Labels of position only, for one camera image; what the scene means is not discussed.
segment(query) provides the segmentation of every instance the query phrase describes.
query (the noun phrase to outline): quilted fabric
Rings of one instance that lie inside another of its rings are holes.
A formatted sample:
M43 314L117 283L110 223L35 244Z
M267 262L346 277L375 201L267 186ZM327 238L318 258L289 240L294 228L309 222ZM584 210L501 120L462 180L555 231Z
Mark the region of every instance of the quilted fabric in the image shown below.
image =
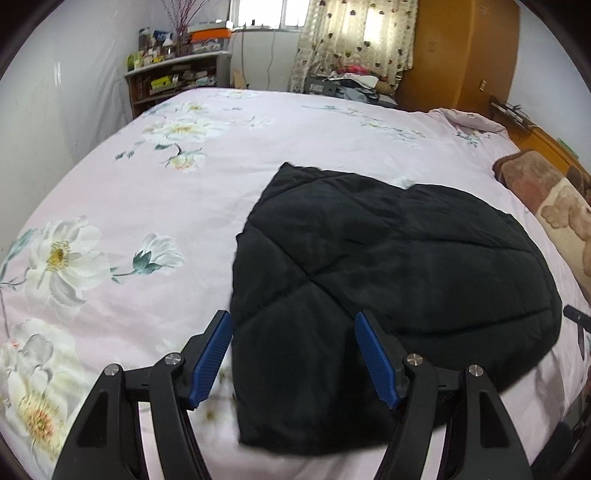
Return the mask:
M483 366L499 390L558 338L541 252L512 216L459 190L284 164L237 240L232 362L247 445L321 455L389 440L394 421L355 341L360 310L435 366Z

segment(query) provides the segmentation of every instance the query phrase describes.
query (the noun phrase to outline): metal screw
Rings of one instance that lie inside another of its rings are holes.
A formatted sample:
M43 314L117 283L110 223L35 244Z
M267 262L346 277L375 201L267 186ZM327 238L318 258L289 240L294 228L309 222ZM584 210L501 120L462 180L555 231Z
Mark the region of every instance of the metal screw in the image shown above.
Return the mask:
M480 365L470 365L468 371L475 377L481 377L484 374L484 370Z
M103 372L105 372L105 375L107 375L108 377L112 377L117 372L119 372L119 365L117 365L117 364L107 365L105 367L105 369L103 370Z
M164 362L167 365L176 365L181 361L181 354L180 353L169 353L167 356L164 357Z
M407 362L413 367L418 367L423 363L423 357L418 353L411 353L407 355Z

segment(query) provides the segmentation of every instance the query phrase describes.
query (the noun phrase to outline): pile of clothes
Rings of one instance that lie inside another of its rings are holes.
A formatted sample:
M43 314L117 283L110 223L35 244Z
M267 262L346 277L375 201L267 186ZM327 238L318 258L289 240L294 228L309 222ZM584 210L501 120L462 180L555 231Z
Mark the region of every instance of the pile of clothes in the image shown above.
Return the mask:
M358 65L340 67L328 77L315 77L316 80L332 82L337 86L335 97L354 102L371 103L386 108L396 108L394 88L385 77Z

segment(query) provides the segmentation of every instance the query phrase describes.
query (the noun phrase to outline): white wall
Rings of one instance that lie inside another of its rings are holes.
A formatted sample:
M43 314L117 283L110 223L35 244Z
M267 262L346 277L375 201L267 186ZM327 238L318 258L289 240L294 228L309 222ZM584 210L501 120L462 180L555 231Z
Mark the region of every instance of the white wall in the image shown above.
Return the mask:
M37 27L0 80L0 259L74 165L59 121L52 25Z
M521 10L515 76L508 101L561 138L591 171L591 92L552 32L525 5Z
M33 210L131 119L123 73L142 27L168 28L158 0L64 0L0 80L0 259Z
M252 90L287 91L291 67L297 52L300 35L297 32L257 31L237 32L232 35L232 71L242 71L242 36L244 35L244 74ZM267 88L269 69L270 82Z
M203 5L201 10L197 12L191 24L198 22L212 22L215 20L226 20L228 18L228 11L230 7L230 0L208 0Z

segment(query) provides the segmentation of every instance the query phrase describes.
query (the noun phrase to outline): pillow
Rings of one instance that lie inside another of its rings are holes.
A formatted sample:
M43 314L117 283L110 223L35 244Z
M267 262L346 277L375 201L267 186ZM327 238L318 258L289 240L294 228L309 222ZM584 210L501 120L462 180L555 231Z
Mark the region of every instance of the pillow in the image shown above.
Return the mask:
M566 173L566 178L568 178L569 182L577 189L577 192L583 196L585 202L587 202L588 205L591 205L591 181L589 181L589 177L577 167L571 165Z
M591 301L591 208L587 201L533 150L500 158L493 171L535 215Z

